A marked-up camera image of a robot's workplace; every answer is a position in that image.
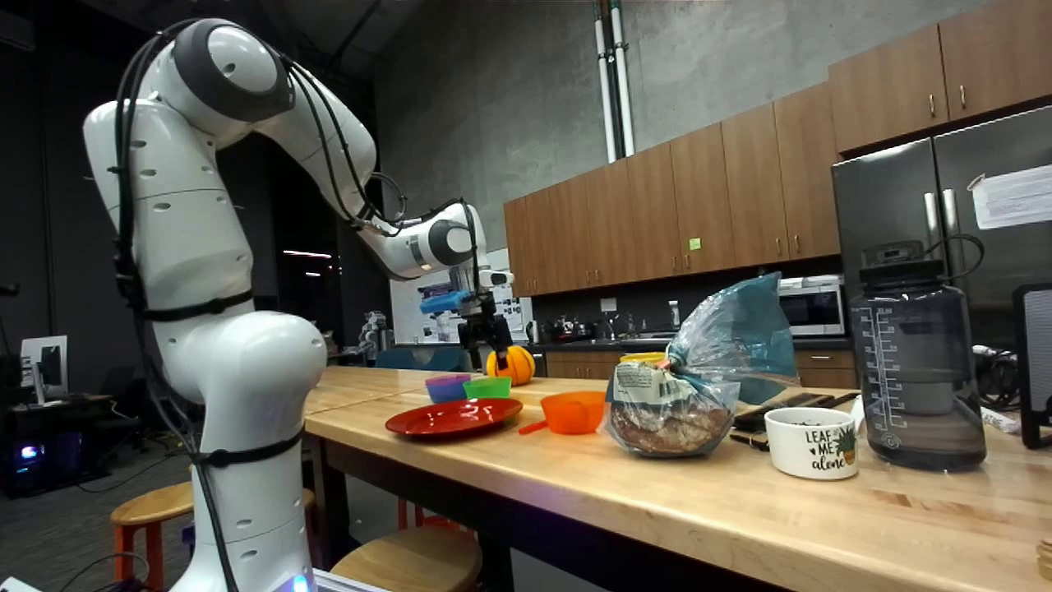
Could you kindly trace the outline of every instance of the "humanoid robot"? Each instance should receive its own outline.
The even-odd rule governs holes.
[[[374,168],[364,126],[242,25],[192,18],[138,49],[82,133],[118,238],[118,285],[170,392],[204,412],[186,429],[197,541],[180,592],[312,589],[300,434],[326,342],[300,314],[252,308],[252,252],[216,172],[216,150],[249,131],[308,172],[391,275],[484,246],[465,200],[417,224],[382,219],[363,190]]]

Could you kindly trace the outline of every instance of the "wall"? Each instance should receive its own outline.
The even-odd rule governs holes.
[[[621,0],[637,149],[977,2]],[[595,0],[444,0],[399,33],[374,75],[379,149],[413,209],[471,198],[500,248],[502,200],[605,163],[591,17]]]

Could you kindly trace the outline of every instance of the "pipe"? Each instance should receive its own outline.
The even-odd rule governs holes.
[[[610,30],[616,30],[618,98],[621,98],[621,142],[626,142],[626,154],[636,154],[621,0],[610,2]]]
[[[616,150],[616,115],[610,115],[610,80],[609,80],[609,49],[605,25],[595,18],[595,64],[599,64],[599,95],[603,95],[603,131],[605,131],[605,162],[618,162]]]

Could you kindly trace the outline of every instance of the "bottle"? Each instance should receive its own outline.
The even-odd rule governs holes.
[[[971,470],[985,457],[966,298],[940,258],[862,266],[856,355],[868,444],[891,462]]]

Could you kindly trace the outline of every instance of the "kitchen appliance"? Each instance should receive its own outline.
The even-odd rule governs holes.
[[[972,337],[1016,344],[1014,293],[1052,284],[1050,163],[1050,104],[834,163],[848,308],[863,246],[920,240],[962,289]]]
[[[1052,285],[1020,289],[1022,444],[1041,446],[1052,422]]]
[[[796,337],[834,337],[848,334],[846,314],[846,280],[843,275],[782,275],[779,304]]]
[[[971,470],[985,457],[962,293],[920,242],[872,246],[851,304],[868,444],[891,462]]]

